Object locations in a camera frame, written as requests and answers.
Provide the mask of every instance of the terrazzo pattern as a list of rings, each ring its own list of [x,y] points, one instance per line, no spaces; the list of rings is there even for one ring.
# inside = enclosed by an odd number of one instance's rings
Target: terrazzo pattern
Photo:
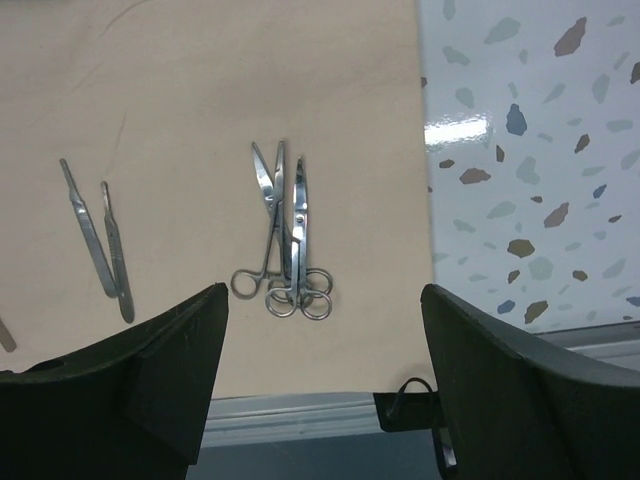
[[[640,320],[640,9],[419,2],[436,282],[531,332]]]

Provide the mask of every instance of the gray floor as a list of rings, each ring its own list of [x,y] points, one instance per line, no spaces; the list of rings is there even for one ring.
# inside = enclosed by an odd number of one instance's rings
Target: gray floor
[[[187,480],[439,479],[431,432],[204,449]]]

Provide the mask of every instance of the brown paper sheet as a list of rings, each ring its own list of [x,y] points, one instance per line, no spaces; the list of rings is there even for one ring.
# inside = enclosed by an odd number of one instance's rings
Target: brown paper sheet
[[[22,371],[128,328],[78,228],[65,157],[103,239],[109,182],[138,324],[238,268],[268,216],[250,142],[288,141],[309,184],[310,266],[333,314],[230,298],[217,397],[432,380],[431,281],[413,0],[0,3],[0,315]]]

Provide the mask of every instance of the scissors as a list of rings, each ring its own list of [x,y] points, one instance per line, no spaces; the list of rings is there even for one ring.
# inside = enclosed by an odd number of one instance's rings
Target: scissors
[[[69,187],[69,200],[73,206],[73,211],[76,214],[80,230],[84,236],[84,241],[87,244],[93,265],[100,278],[100,283],[104,293],[109,298],[118,298],[120,305],[120,313],[125,322],[131,323],[134,320],[133,299],[131,297],[131,290],[129,287],[129,280],[127,276],[127,268],[124,263],[124,254],[122,252],[122,242],[120,240],[120,230],[118,224],[113,216],[111,209],[111,198],[109,196],[109,187],[106,182],[102,182],[102,199],[104,202],[104,225],[107,231],[107,239],[109,243],[109,251],[111,254],[111,266],[113,268],[113,275],[107,264],[107,259],[102,250],[102,244],[98,238],[98,233],[93,225],[89,210],[84,200],[80,196],[80,192],[76,187],[76,183],[71,175],[69,165],[64,158],[60,159],[60,166],[64,173],[64,178],[67,181]]]
[[[291,282],[283,287],[271,287],[265,297],[267,310],[276,317],[284,318],[300,310],[310,320],[324,320],[331,314],[333,303],[329,297],[330,290],[325,291],[310,288],[307,276],[312,269],[307,268],[307,226],[308,226],[308,201],[307,201],[307,175],[304,159],[298,159],[296,167],[296,179],[293,186],[293,230],[291,232]],[[333,284],[331,275],[320,269],[313,269],[314,273],[325,276],[330,285]],[[286,298],[288,309],[283,309],[280,298]],[[309,310],[313,300],[322,299],[326,309],[321,313]]]
[[[240,269],[234,272],[231,277],[231,291],[233,294],[243,300],[248,300],[258,294],[260,283],[267,280],[268,288],[271,289],[276,285],[287,286],[291,282],[292,264],[291,264],[291,248],[292,236],[289,228],[284,220],[284,142],[278,143],[278,153],[276,157],[276,168],[273,179],[269,173],[264,157],[260,149],[255,143],[251,144],[253,153],[253,164],[256,171],[258,185],[262,191],[264,205],[269,213],[269,231],[267,236],[267,246],[262,261],[260,271]],[[277,273],[268,271],[269,255],[273,245],[273,238],[276,238],[280,251],[280,271]],[[333,288],[333,278],[328,272],[319,268],[307,270],[307,275],[319,275],[326,281],[326,287],[322,293],[328,295]],[[238,288],[238,279],[246,277],[253,283],[253,289],[244,290]],[[290,298],[285,295],[276,294],[275,300],[279,303],[288,303]]]

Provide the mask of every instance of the beige paper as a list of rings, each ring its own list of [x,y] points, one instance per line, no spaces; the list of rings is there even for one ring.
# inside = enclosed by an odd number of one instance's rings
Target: beige paper
[[[395,390],[433,380],[413,0],[0,3],[0,315],[22,371],[128,328],[67,196],[103,239],[110,185],[136,322],[259,268],[268,216],[250,142],[307,159],[310,266],[334,311],[278,319],[230,297],[217,397]]]

